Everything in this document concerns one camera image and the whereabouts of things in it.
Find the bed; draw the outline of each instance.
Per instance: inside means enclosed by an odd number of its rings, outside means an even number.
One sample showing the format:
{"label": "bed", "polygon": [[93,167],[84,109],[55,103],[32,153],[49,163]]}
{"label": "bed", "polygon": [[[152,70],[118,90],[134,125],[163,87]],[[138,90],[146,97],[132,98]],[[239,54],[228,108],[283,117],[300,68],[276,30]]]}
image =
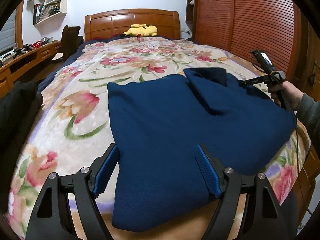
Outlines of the bed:
{"label": "bed", "polygon": [[[162,37],[120,38],[116,35],[138,23],[155,25]],[[184,68],[193,67],[222,67],[242,80],[261,75],[251,63],[227,51],[179,40],[177,12],[127,9],[88,15],[84,32],[86,42],[78,52],[39,87],[44,103],[21,150],[9,195],[8,221],[22,239],[47,176],[53,171],[60,176],[77,172],[114,142],[108,121],[108,82],[120,85],[144,82],[169,74],[183,75]],[[157,60],[150,57],[155,53]],[[267,93],[265,85],[256,87]],[[300,122],[297,130],[301,168],[311,142]],[[293,132],[263,169],[281,204],[297,179],[296,147]],[[201,239],[217,201],[143,233],[114,228],[111,216],[118,172],[116,168],[105,193],[96,199],[114,239]],[[69,202],[77,235],[86,239],[72,195]],[[245,195],[241,195],[229,239],[237,235],[244,205]]]}

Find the wooden desk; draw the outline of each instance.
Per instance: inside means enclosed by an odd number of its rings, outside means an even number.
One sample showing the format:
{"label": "wooden desk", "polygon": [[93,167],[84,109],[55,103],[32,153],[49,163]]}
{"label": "wooden desk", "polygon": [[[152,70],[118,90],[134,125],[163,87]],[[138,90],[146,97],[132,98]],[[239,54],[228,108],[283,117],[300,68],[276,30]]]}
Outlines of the wooden desk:
{"label": "wooden desk", "polygon": [[61,41],[46,44],[38,49],[17,57],[0,68],[0,98],[10,91],[13,83],[28,70],[48,59],[54,57],[61,47]]}

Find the floral blanket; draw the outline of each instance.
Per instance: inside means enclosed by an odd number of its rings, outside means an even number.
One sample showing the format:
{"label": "floral blanket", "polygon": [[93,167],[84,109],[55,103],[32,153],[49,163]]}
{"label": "floral blanket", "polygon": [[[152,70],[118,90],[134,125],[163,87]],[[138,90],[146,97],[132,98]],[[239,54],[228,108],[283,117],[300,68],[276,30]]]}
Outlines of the floral blanket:
{"label": "floral blanket", "polygon": [[[91,165],[114,142],[108,116],[108,82],[121,85],[145,82],[169,74],[183,75],[184,68],[193,67],[223,67],[241,80],[261,74],[250,63],[227,51],[162,37],[90,44],[84,48],[81,57],[62,68],[42,92],[42,109],[21,151],[12,180],[7,217],[18,236],[24,239],[35,200],[51,172],[60,176],[75,173],[83,166]],[[267,93],[265,85],[257,87]],[[300,122],[297,129],[301,168],[310,140]],[[263,170],[280,204],[297,178],[296,147],[297,138],[293,132],[290,140]],[[201,239],[216,202],[144,233],[113,228],[111,216],[118,171],[117,166],[105,193],[96,199],[114,239]],[[69,199],[77,234],[85,239],[74,196],[70,195]],[[244,200],[245,195],[242,195],[232,229],[235,236]]]}

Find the hand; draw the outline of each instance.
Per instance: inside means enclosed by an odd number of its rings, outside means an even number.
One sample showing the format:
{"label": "hand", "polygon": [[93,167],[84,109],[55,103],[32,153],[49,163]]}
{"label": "hand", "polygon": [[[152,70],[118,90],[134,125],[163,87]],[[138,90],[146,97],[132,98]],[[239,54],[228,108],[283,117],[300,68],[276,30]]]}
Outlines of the hand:
{"label": "hand", "polygon": [[293,110],[297,111],[303,96],[303,92],[301,92],[299,89],[297,89],[294,85],[292,85],[288,81],[283,82],[281,84],[282,87],[277,83],[270,83],[270,84],[267,84],[267,86],[268,86],[268,92],[271,94],[271,98],[275,101],[275,103],[278,106],[281,106],[281,103],[276,92],[279,90],[284,90]]}

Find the person's arm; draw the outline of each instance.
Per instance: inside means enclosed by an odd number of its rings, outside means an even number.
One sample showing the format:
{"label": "person's arm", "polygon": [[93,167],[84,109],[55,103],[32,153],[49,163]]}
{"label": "person's arm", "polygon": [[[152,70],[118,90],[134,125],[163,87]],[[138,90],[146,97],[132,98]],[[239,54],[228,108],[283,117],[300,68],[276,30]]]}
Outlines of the person's arm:
{"label": "person's arm", "polygon": [[297,111],[297,118],[307,128],[311,142],[320,157],[320,101],[315,102],[307,94],[304,94],[290,82],[285,81],[282,87],[279,84],[268,84],[268,92],[277,105],[280,101],[276,92],[284,90],[294,111]]}
{"label": "person's arm", "polygon": [[320,156],[320,101],[315,102],[310,96],[303,94],[297,118],[307,128],[313,147]]}

